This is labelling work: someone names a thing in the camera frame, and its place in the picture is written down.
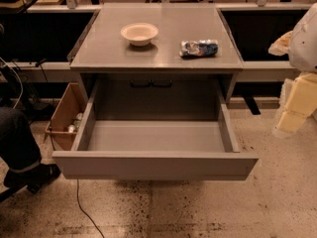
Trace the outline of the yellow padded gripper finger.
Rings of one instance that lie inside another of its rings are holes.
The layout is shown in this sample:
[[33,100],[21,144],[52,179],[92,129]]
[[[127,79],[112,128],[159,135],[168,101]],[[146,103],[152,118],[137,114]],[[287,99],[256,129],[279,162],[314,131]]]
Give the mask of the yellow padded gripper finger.
[[280,92],[272,134],[277,138],[294,135],[317,110],[317,74],[302,72],[287,78]]

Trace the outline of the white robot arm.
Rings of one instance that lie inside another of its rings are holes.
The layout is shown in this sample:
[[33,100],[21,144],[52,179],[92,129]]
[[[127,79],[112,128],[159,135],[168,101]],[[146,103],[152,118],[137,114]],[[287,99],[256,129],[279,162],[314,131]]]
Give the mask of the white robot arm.
[[274,56],[288,54],[289,63],[300,71],[282,86],[273,135],[287,138],[295,134],[317,110],[317,3],[313,4],[292,31],[270,45]]

